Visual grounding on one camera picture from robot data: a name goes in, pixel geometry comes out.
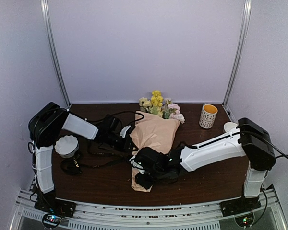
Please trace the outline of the bright yellow fake flower stem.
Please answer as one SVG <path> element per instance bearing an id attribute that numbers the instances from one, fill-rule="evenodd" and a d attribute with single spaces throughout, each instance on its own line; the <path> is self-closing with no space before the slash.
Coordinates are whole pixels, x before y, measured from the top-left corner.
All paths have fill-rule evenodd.
<path id="1" fill-rule="evenodd" d="M 152 91 L 152 97 L 150 99 L 150 102 L 152 104 L 152 107 L 150 108 L 150 113 L 157 115 L 159 117 L 163 116 L 162 107 L 163 107 L 163 96 L 161 91 L 155 90 Z"/>

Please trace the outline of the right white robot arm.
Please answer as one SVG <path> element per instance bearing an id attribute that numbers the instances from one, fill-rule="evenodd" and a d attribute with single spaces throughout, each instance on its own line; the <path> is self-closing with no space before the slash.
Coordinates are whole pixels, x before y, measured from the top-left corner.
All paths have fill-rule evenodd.
<path id="1" fill-rule="evenodd" d="M 130 164 L 139 172 L 137 184 L 149 189 L 155 181 L 176 180 L 184 172 L 193 172 L 203 166 L 235 157 L 246 156 L 249 166 L 243 185 L 243 196 L 237 208 L 247 211 L 259 196 L 266 173 L 276 163 L 269 133 L 248 118 L 238 120 L 230 131 L 195 145 L 181 143 L 168 154 L 150 147 L 141 148 L 130 158 Z"/>

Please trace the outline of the pale yellow fake flower stem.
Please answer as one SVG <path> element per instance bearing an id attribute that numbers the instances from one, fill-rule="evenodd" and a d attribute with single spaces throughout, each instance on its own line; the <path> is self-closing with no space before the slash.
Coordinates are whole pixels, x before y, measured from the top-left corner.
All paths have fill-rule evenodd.
<path id="1" fill-rule="evenodd" d="M 150 113 L 150 109 L 152 108 L 152 103 L 147 98 L 140 98 L 139 99 L 139 106 L 141 112 Z"/>

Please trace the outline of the pink and green wrapping paper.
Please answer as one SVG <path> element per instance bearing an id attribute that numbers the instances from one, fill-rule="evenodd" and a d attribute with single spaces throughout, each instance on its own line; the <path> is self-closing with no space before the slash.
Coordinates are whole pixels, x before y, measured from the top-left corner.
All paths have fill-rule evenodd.
<path id="1" fill-rule="evenodd" d="M 136 121 L 135 129 L 130 134 L 133 142 L 138 147 L 138 150 L 132 154 L 136 155 L 144 147 L 150 147 L 157 152 L 168 154 L 171 151 L 180 122 L 175 119 L 163 119 L 157 115 L 143 112 L 136 115 L 136 118 L 139 117 L 141 120 Z M 138 172 L 137 169 L 132 168 L 132 188 L 135 191 L 149 192 L 152 187 L 145 189 L 135 182 L 135 175 Z"/>

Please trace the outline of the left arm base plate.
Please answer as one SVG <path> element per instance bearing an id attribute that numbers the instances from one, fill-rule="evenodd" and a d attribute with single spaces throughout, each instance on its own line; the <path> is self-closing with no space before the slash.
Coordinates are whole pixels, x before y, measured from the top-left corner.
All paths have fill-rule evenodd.
<path id="1" fill-rule="evenodd" d="M 54 204 L 49 204 L 44 200 L 35 202 L 34 208 L 60 217 L 72 218 L 75 213 L 76 203 L 55 199 Z"/>

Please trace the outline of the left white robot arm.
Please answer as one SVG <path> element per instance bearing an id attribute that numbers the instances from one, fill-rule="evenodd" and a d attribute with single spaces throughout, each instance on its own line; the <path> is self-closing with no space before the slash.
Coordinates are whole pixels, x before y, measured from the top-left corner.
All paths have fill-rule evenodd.
<path id="1" fill-rule="evenodd" d="M 69 140 L 69 143 L 63 145 L 69 153 L 78 147 L 78 138 L 109 145 L 119 152 L 132 153 L 138 150 L 131 137 L 135 123 L 130 122 L 116 131 L 119 123 L 115 115 L 89 121 L 54 102 L 48 103 L 28 124 L 28 148 L 32 154 L 37 188 L 44 194 L 54 191 L 52 153 L 62 139 Z"/>

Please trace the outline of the black ribbon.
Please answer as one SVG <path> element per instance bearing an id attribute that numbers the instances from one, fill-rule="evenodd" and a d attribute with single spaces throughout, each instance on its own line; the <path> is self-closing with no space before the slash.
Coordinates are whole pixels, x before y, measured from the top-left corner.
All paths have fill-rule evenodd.
<path id="1" fill-rule="evenodd" d="M 114 166 L 122 162 L 128 162 L 133 156 L 132 152 L 121 152 L 115 150 L 112 146 L 103 147 L 103 143 L 93 146 L 88 142 L 86 150 L 79 148 L 74 156 L 64 159 L 60 163 L 61 170 L 70 176 L 80 175 L 83 169 L 97 169 Z"/>

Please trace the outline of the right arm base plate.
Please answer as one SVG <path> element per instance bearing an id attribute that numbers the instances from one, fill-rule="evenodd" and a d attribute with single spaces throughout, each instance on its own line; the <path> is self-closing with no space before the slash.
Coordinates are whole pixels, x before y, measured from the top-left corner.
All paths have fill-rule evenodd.
<path id="1" fill-rule="evenodd" d="M 253 202 L 242 199 L 223 201 L 220 203 L 220 208 L 224 217 L 249 212 L 260 207 L 261 203 L 259 201 Z"/>

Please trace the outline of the pink fake flower stem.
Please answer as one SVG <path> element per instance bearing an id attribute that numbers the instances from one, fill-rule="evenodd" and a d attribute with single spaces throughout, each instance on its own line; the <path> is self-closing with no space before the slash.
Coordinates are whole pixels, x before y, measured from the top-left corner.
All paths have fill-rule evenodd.
<path id="1" fill-rule="evenodd" d="M 164 119 L 175 119 L 178 120 L 181 124 L 185 123 L 185 117 L 180 112 L 180 106 L 176 103 L 173 103 L 170 98 L 166 98 L 164 100 L 162 113 L 162 117 Z"/>

